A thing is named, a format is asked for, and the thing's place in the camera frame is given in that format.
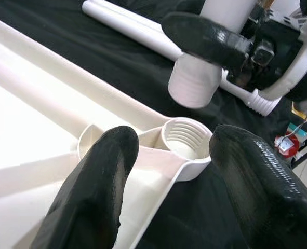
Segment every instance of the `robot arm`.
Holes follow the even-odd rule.
[[[267,3],[255,6],[239,34],[210,18],[181,12],[169,14],[162,28],[187,54],[228,70],[229,82],[249,92],[259,89],[267,100],[286,96],[307,114],[307,22],[301,25],[297,19],[266,10]],[[307,15],[306,0],[300,7]],[[178,92],[170,93],[177,98]]]

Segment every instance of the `white plastic tube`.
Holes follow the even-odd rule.
[[[257,0],[205,0],[201,16],[240,33]]]
[[[209,6],[208,4],[209,2],[212,2],[212,1],[213,0],[206,1],[205,5],[203,6],[203,9],[206,9],[207,12],[211,12],[211,10],[208,7]],[[245,13],[247,13],[249,9],[251,8],[249,7],[247,10],[246,8],[243,8],[241,11],[244,11]],[[153,22],[152,20],[149,20],[145,17],[142,17],[138,14],[135,14],[129,10],[126,10],[120,6],[112,4],[105,0],[86,0],[83,3],[83,11],[89,16],[99,21],[103,20],[102,22],[104,24],[112,28],[117,27],[116,30],[138,41],[139,43],[145,46],[147,46],[148,44],[146,39],[138,39],[138,36],[140,36],[140,34],[138,34],[138,32],[134,30],[145,30],[145,35],[148,35],[150,37],[155,36],[157,32],[163,36],[166,36],[163,33],[160,24]],[[108,22],[105,21],[106,19],[105,15],[108,15]],[[217,18],[216,20],[217,22],[221,23],[222,20],[220,20],[219,17],[220,16],[218,15],[216,17]],[[232,30],[237,30],[236,26],[233,26],[233,23],[230,25],[232,27]],[[150,48],[160,53],[161,55],[166,56],[173,61],[176,61],[183,53],[181,49],[179,49],[178,47],[176,48],[176,45],[170,39],[168,40],[167,39],[162,39],[162,40],[156,39],[155,41],[151,40]],[[161,50],[161,47],[163,46],[168,46],[170,47],[171,50],[168,53],[166,53],[165,50]],[[211,99],[214,93],[214,91],[204,91],[205,84],[207,84],[210,89],[214,89],[214,86],[210,86],[209,82],[212,83],[214,82],[213,79],[219,77],[221,69],[219,67],[212,67],[209,63],[199,60],[195,57],[191,57],[189,55],[184,55],[183,57],[185,57],[185,59],[178,60],[178,63],[175,64],[175,67],[173,69],[173,77],[176,82],[176,85],[175,85],[176,87],[173,89],[170,84],[169,91],[178,92],[178,97],[182,98],[182,100],[185,100],[188,103],[189,107],[194,108],[200,105],[205,106],[206,103],[208,103],[208,101]],[[191,79],[188,79],[187,77],[191,77],[194,71],[197,71],[197,68],[201,68],[201,70],[199,70],[201,71],[201,74],[197,74],[196,76],[199,79],[199,81],[195,81],[193,78],[192,79],[193,87],[187,88],[187,86],[189,85],[189,81],[191,80]],[[180,90],[177,87],[177,86],[180,86],[180,84],[185,85],[185,87],[182,88],[183,89],[182,94],[180,94]],[[274,107],[278,104],[280,100],[280,99],[277,99],[274,101],[268,101],[258,95],[259,93],[258,90],[255,90],[253,93],[250,93],[228,82],[225,76],[222,77],[222,81],[220,81],[219,86],[225,91],[228,91],[229,93],[243,100],[243,102],[247,106],[249,106],[250,108],[252,108],[253,110],[255,110],[256,112],[260,113],[263,116],[268,115],[274,109]]]
[[[138,15],[130,11],[128,14],[132,18],[127,17],[124,14],[125,10],[120,11],[120,7],[115,8],[116,10],[111,9],[106,7],[106,2],[101,4],[102,2],[86,0],[83,2],[83,12],[173,61],[182,54],[178,46],[164,33],[157,30],[159,28],[152,24],[153,21],[147,20],[144,25],[141,23],[143,17],[139,18]]]

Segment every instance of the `black cloth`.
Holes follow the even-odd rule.
[[[166,116],[186,116],[212,131],[219,124],[251,131],[273,145],[285,133],[291,102],[267,117],[218,89],[210,104],[187,109],[169,96],[173,63],[82,13],[83,0],[0,0],[0,20],[120,91]],[[198,13],[204,0],[112,0],[160,22],[169,12]],[[246,248],[213,164],[195,180],[173,186],[138,248]]]

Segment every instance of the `white pipe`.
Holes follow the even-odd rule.
[[[141,18],[138,18],[139,20],[136,21],[124,16],[120,12],[103,6],[101,2],[86,0],[83,2],[83,12],[173,61],[182,54],[181,49],[166,35],[142,24],[140,22]],[[147,21],[146,23],[156,27],[151,22]]]
[[[257,0],[206,0],[201,16],[240,33]]]
[[[132,35],[131,32],[133,32],[133,30],[137,30],[137,29],[145,29],[146,35],[149,35],[151,37],[155,36],[157,32],[159,32],[161,35],[165,34],[163,33],[160,24],[153,22],[152,20],[149,20],[145,17],[142,17],[138,14],[135,14],[129,10],[126,10],[124,8],[121,8],[120,6],[114,5],[108,1],[105,0],[86,0],[83,3],[83,11],[88,14],[89,16],[97,19],[97,20],[104,20],[104,18],[102,18],[100,15],[102,13],[104,13],[104,15],[109,15],[109,23],[112,22],[113,25],[109,25],[107,22],[103,22],[108,26],[111,27],[117,27],[117,30],[125,35],[127,35],[130,38],[133,38],[134,40],[138,41],[139,43],[143,44],[146,46],[146,40],[142,40],[142,39],[138,39],[138,34],[136,33],[136,35]],[[154,42],[150,42],[150,46],[154,46],[155,48],[153,49],[154,51],[160,53],[163,56],[166,56],[165,53],[162,53],[162,51],[159,49],[162,45],[166,46],[166,40],[163,39],[162,41],[160,40],[155,40]],[[169,56],[166,56],[168,58],[170,58],[173,61],[176,61],[177,58],[179,58],[182,55],[182,51],[179,48],[175,48],[175,44],[168,39],[168,43],[170,43],[170,47],[172,48],[172,50],[170,51],[170,53],[168,53]],[[205,82],[207,82],[210,77],[217,77],[217,75],[215,76],[214,73],[212,73],[212,71],[209,70],[204,70],[205,67],[207,65],[210,65],[207,62],[204,62],[202,60],[199,60],[195,57],[191,57],[190,60],[193,60],[191,63],[188,63],[188,65],[192,65],[186,68],[186,70],[191,71],[193,70],[193,67],[197,67],[197,66],[201,66],[202,69],[201,71],[204,72],[204,74],[202,74],[203,76],[203,80]],[[183,70],[183,76],[180,77],[180,79],[182,80],[182,82],[186,85],[188,85],[189,80],[186,78],[187,76],[185,76],[186,74],[186,70]],[[226,80],[226,77],[223,76],[222,77],[222,81],[219,85],[222,89],[224,89],[225,91],[228,91],[229,93],[237,96],[238,98],[240,98],[241,100],[243,100],[243,102],[249,106],[250,108],[252,108],[253,110],[257,111],[258,113],[262,114],[263,116],[268,115],[273,108],[278,104],[279,100],[275,100],[275,101],[268,101],[260,96],[258,96],[258,91],[255,90],[253,93],[250,93],[230,82],[228,82]],[[210,99],[209,96],[207,97],[203,97],[203,94],[205,94],[205,91],[201,91],[200,94],[202,94],[202,99],[207,98],[208,100]],[[201,96],[198,95],[193,95],[193,94],[189,94],[189,92],[185,91],[185,95],[183,96],[184,98],[188,98],[187,102],[190,105],[198,105],[198,103],[191,103],[191,101],[196,102],[198,101],[198,99],[200,99]]]
[[[131,11],[125,9],[125,8],[122,8],[119,5],[112,4],[111,2],[108,2],[106,0],[88,0],[87,2],[91,2],[94,5],[107,8],[107,9],[113,11],[113,12],[116,12],[116,13],[124,16],[124,17],[128,17],[128,18],[130,18],[134,21],[137,21],[140,24],[143,24],[147,27],[150,27],[153,30],[156,30],[158,32],[163,33],[162,26],[159,23],[154,22],[154,21],[152,21],[148,18],[145,18],[145,17],[143,17],[139,14],[136,14],[134,12],[131,12]]]

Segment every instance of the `white ribbed cap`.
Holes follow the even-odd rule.
[[[201,108],[211,101],[220,81],[220,67],[185,53],[174,65],[168,91],[180,105]]]

